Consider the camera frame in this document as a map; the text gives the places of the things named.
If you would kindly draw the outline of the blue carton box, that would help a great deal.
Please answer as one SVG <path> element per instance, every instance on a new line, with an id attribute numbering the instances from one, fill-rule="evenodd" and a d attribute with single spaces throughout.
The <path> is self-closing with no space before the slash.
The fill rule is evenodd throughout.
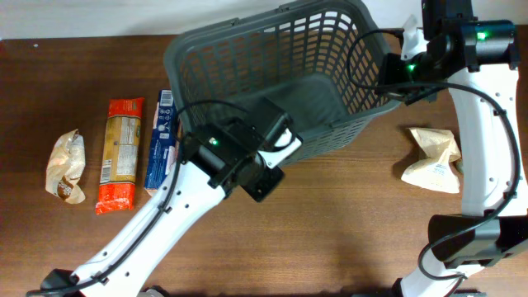
<path id="1" fill-rule="evenodd" d="M 171 90 L 162 90 L 153 118 L 153 129 L 148 151 L 148 166 L 144 189 L 154 196 L 158 188 L 171 171 L 177 157 L 178 144 L 175 129 L 180 132 L 181 125 L 175 124 L 177 108 Z"/>

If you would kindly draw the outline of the orange spaghetti packet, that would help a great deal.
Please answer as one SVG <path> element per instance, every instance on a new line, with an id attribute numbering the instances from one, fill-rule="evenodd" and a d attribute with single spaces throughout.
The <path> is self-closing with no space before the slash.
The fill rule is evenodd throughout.
<path id="1" fill-rule="evenodd" d="M 144 99 L 111 99 L 107 112 L 96 213 L 134 208 Z"/>

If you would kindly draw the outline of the grey plastic basket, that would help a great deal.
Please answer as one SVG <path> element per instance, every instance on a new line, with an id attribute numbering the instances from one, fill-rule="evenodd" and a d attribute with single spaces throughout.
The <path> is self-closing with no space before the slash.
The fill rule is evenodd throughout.
<path id="1" fill-rule="evenodd" d="M 363 2 L 295 1 L 188 31 L 163 62 L 186 132 L 266 98 L 303 140 L 297 163 L 347 146 L 398 106 L 370 88 L 388 52 Z"/>

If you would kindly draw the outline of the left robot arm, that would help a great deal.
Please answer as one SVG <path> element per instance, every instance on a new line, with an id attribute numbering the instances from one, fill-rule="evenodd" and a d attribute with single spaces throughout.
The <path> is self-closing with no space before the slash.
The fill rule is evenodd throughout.
<path id="1" fill-rule="evenodd" d="M 181 140 L 177 163 L 156 194 L 93 258 L 52 270 L 29 296 L 140 296 L 185 232 L 242 187 L 263 201 L 284 177 L 280 163 L 302 144 L 290 115 L 262 98 L 242 117 L 202 125 Z"/>

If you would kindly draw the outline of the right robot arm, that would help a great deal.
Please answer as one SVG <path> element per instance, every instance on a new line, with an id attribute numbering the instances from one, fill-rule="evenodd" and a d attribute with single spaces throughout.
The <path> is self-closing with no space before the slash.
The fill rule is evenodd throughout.
<path id="1" fill-rule="evenodd" d="M 379 93 L 412 103 L 447 90 L 460 129 L 459 214 L 434 215 L 417 269 L 396 296 L 448 296 L 471 275 L 527 249 L 527 182 L 516 120 L 521 55 L 515 25 L 481 21 L 469 1 L 424 0 L 422 28 L 407 24 Z"/>

